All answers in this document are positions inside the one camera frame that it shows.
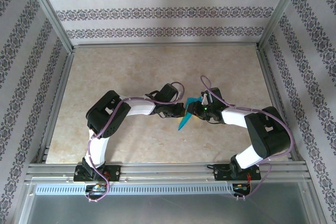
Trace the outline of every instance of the patterned wallpaper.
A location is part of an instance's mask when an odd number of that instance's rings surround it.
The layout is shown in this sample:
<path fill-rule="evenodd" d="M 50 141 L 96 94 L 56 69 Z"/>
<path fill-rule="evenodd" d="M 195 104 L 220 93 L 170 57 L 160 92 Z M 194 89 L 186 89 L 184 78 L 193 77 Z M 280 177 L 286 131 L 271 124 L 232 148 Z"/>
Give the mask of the patterned wallpaper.
<path fill-rule="evenodd" d="M 74 45 L 258 42 L 279 0 L 50 0 Z"/>
<path fill-rule="evenodd" d="M 0 31 L 0 223 L 10 223 L 67 53 L 37 0 L 0 0 Z"/>
<path fill-rule="evenodd" d="M 291 0 L 264 48 L 286 121 L 336 223 L 335 0 Z"/>

